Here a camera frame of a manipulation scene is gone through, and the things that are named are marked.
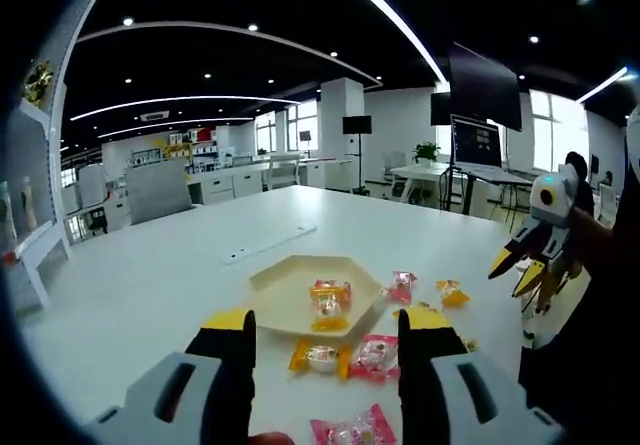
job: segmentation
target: black ceiling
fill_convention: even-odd
[[[445,74],[443,57],[456,40],[525,74],[524,87],[570,98],[637,60],[640,50],[632,0],[594,0],[585,6],[577,0],[387,2]],[[256,23],[260,32],[324,53],[337,51],[339,60],[382,76],[382,89],[431,86],[435,79],[411,43],[368,0],[98,0],[81,35],[120,26],[129,16],[136,23],[189,20],[242,28]],[[529,43],[530,35],[540,42]],[[320,83],[341,76],[374,84],[323,58],[255,37],[193,28],[127,29],[76,45],[65,80],[63,138],[65,145],[97,146],[104,140],[99,134],[139,126],[134,116],[158,110],[170,110],[168,120],[175,121],[253,116],[256,108],[274,107],[237,100],[170,102],[69,120],[119,103],[216,94],[303,99],[315,96]],[[132,83],[125,84],[126,78]],[[587,108],[622,124],[633,99],[616,85],[588,101]]]

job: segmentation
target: beige plate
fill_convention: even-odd
[[[344,280],[351,284],[349,326],[335,332],[314,332],[315,319],[309,288],[316,280]],[[382,290],[366,270],[346,257],[292,255],[250,279],[255,291],[248,306],[259,327],[301,335],[343,337],[371,308]]]

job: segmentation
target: yellow candy wrapper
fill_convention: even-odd
[[[460,282],[457,280],[437,281],[436,288],[442,295],[443,308],[459,308],[471,300],[468,295],[460,291]]]
[[[326,287],[309,289],[313,300],[316,319],[311,324],[316,332],[329,332],[347,328],[349,322],[345,318],[345,289],[339,287]]]
[[[349,376],[349,362],[352,349],[350,346],[330,347],[328,345],[311,345],[301,339],[296,346],[289,370],[306,372],[313,370],[319,373],[335,373],[343,380]]]

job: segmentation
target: drawer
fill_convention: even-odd
[[[208,195],[209,193],[223,192],[225,190],[233,189],[233,182],[231,177],[216,178],[214,180],[208,179],[202,182],[202,194]]]
[[[233,190],[225,190],[223,192],[214,192],[203,194],[203,202],[205,205],[213,205],[215,203],[228,202],[233,200]]]
[[[246,173],[233,176],[233,192],[236,198],[262,192],[262,173]]]

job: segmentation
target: wrapped candy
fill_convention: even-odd
[[[416,276],[411,272],[393,272],[391,285],[387,288],[387,292],[393,300],[411,303],[411,289],[416,280]]]
[[[316,280],[316,288],[338,288],[343,291],[339,298],[341,300],[340,305],[345,310],[351,306],[351,284],[341,280]]]
[[[436,282],[436,288],[442,295],[443,308],[459,308],[471,300],[460,291],[460,282],[457,280],[440,280]]]
[[[328,332],[342,330],[349,325],[345,318],[345,310],[342,303],[345,300],[344,288],[327,287],[310,289],[311,299],[314,303],[316,318],[311,328],[316,332]]]
[[[398,337],[365,335],[364,341],[351,361],[350,377],[363,377],[384,382],[387,377],[398,378]]]
[[[298,342],[291,361],[289,370],[307,371],[313,370],[319,373],[337,373],[342,379],[349,374],[349,360],[351,359],[351,347],[335,348],[327,345],[311,345],[304,338]]]
[[[396,437],[380,405],[349,422],[331,423],[311,420],[316,445],[387,445],[396,443]]]

